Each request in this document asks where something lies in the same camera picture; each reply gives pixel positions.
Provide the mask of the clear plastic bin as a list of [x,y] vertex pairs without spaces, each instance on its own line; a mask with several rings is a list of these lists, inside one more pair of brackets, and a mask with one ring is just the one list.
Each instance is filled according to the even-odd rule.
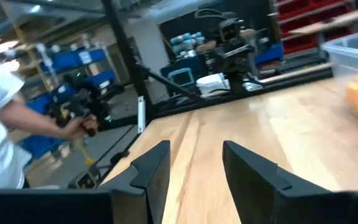
[[346,85],[358,75],[358,33],[330,40],[322,45],[322,49],[328,53],[334,79],[341,86],[348,107]]

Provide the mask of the silver metal bracket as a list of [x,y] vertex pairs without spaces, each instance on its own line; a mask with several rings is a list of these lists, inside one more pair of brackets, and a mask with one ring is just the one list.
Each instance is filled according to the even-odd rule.
[[144,132],[145,129],[145,100],[143,96],[139,96],[137,99],[137,132],[139,134],[142,134]]

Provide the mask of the pale blue rolls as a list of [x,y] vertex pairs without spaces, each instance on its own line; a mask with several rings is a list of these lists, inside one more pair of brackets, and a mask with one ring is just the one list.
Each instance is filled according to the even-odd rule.
[[197,48],[205,42],[205,37],[201,32],[194,34],[185,33],[170,39],[173,53],[176,56],[182,55],[183,52],[188,52]]

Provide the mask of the person's hand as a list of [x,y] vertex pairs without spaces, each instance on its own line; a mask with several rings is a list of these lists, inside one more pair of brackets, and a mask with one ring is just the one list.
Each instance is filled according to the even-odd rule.
[[73,118],[69,123],[62,128],[62,138],[74,140],[94,135],[98,130],[98,122],[96,116],[89,115],[86,118]]

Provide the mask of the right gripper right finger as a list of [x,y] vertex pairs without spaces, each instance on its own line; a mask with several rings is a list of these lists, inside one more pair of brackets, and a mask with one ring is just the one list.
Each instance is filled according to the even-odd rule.
[[345,193],[333,193],[233,141],[223,143],[226,180],[242,224],[350,224]]

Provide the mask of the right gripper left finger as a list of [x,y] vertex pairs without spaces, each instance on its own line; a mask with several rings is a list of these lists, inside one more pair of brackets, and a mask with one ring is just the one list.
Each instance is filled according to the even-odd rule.
[[99,224],[161,224],[170,180],[170,141],[159,142],[101,186],[110,196]]

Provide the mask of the white box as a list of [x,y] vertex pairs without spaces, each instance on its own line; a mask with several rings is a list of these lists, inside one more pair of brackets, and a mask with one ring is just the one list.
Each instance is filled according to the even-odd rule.
[[215,90],[229,90],[229,82],[222,73],[216,73],[197,79],[196,86],[203,95]]

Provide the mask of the teal screen device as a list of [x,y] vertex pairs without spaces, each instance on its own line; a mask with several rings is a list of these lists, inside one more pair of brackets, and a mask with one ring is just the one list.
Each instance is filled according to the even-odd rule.
[[168,78],[177,85],[189,86],[195,84],[195,79],[190,68],[181,68],[168,74]]

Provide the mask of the wooden board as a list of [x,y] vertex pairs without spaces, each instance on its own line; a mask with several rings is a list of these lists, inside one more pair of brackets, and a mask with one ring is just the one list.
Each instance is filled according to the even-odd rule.
[[309,35],[320,33],[329,29],[344,27],[358,21],[358,10],[333,17],[330,21],[321,21],[308,26],[304,26],[295,30],[289,31],[292,35]]

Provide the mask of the yellow tipped tool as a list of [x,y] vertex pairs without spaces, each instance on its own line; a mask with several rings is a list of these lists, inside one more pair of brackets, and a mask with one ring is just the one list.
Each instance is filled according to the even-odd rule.
[[85,144],[84,144],[84,141],[83,139],[76,139],[73,141],[75,147],[82,153],[82,155],[84,156],[85,158],[85,164],[87,166],[91,166],[94,164],[94,159],[91,158],[89,155],[88,155],[88,152],[85,148]]

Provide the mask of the person's forearm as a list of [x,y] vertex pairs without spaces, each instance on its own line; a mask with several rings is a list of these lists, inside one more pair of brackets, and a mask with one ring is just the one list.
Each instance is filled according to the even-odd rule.
[[11,100],[0,109],[0,121],[8,128],[64,139],[62,128],[50,118],[36,113],[16,100]]

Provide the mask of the red storage rack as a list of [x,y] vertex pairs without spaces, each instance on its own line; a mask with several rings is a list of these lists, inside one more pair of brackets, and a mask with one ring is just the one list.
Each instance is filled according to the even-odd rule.
[[295,36],[290,33],[330,17],[357,9],[356,0],[273,0],[278,15],[277,24],[286,55],[317,46],[316,35]]

